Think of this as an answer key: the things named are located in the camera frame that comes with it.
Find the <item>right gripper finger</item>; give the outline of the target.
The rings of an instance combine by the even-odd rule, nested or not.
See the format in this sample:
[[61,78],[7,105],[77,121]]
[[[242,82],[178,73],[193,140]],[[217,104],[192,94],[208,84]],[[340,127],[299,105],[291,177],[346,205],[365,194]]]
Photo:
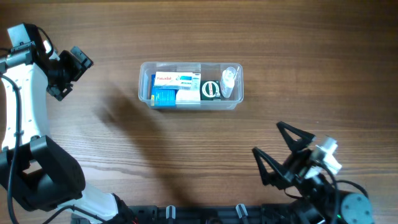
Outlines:
[[264,186],[271,185],[279,190],[284,190],[294,185],[292,175],[288,168],[279,164],[270,155],[257,147],[252,149],[252,153],[259,169],[261,182]]
[[283,121],[279,121],[276,126],[291,152],[305,149],[316,139],[314,134],[297,129]]

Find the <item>clear spray bottle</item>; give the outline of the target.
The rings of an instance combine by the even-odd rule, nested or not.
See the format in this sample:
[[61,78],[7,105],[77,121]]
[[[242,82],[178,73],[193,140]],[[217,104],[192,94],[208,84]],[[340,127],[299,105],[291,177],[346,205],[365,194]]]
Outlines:
[[234,67],[228,67],[223,71],[220,81],[221,94],[224,98],[229,98],[235,86],[235,79],[238,71]]

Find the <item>blue medicine box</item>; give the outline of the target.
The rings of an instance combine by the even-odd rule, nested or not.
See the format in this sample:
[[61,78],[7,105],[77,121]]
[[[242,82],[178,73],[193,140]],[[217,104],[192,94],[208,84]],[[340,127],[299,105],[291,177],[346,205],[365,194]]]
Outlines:
[[151,75],[150,105],[156,108],[173,108],[176,106],[176,90],[158,89],[154,86],[155,74]]

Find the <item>white Panadol box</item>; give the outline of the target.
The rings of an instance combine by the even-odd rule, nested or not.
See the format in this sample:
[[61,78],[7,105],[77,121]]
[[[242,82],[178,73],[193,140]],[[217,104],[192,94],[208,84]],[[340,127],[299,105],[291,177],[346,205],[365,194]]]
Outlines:
[[164,90],[196,90],[201,74],[193,72],[156,72],[154,87]]

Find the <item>clear plastic container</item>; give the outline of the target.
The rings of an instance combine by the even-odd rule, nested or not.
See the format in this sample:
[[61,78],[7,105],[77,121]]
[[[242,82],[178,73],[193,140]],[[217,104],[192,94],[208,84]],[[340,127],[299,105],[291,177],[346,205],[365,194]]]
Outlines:
[[[218,80],[219,84],[224,70],[234,67],[238,73],[235,86],[229,98],[221,94],[220,101],[197,101],[177,103],[173,108],[156,108],[150,105],[151,75],[156,72],[193,72],[200,73],[201,81]],[[205,63],[205,62],[145,62],[141,65],[139,75],[138,97],[152,109],[178,109],[178,110],[233,110],[244,99],[243,67],[238,63]]]

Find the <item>green round-logo box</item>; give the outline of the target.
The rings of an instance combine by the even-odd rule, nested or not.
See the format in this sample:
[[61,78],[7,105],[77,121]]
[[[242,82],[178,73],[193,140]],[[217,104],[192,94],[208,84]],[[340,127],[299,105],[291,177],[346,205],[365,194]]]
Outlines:
[[220,101],[220,84],[218,80],[201,81],[200,94],[202,101]]

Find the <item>white medicine box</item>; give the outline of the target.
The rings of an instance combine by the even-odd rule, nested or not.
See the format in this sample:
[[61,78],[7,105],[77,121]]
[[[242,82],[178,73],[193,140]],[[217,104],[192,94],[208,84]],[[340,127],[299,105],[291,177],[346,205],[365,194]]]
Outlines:
[[178,90],[176,93],[177,103],[197,102],[201,100],[199,90]]

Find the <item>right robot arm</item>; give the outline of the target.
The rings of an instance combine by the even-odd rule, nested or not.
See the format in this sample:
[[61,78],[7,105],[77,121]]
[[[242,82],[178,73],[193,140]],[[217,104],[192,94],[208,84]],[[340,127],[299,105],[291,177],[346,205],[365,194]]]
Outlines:
[[316,136],[279,121],[281,133],[290,155],[283,163],[257,147],[252,149],[264,186],[286,191],[294,187],[299,195],[292,203],[263,205],[270,222],[279,223],[374,223],[373,206],[367,191],[357,183],[347,181],[358,191],[339,188],[336,179],[342,165],[334,157],[337,141],[326,137],[314,149],[310,145]]

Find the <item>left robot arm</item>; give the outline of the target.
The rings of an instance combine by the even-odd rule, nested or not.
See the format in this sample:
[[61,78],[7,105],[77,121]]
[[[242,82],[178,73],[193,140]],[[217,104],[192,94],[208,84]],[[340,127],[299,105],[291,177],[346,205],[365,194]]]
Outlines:
[[87,184],[77,160],[50,136],[46,97],[64,99],[92,66],[78,47],[57,53],[40,27],[7,30],[12,43],[1,57],[6,91],[6,132],[1,146],[1,185],[12,222],[14,203],[56,217],[68,211],[90,223],[129,223],[134,215],[115,194]]

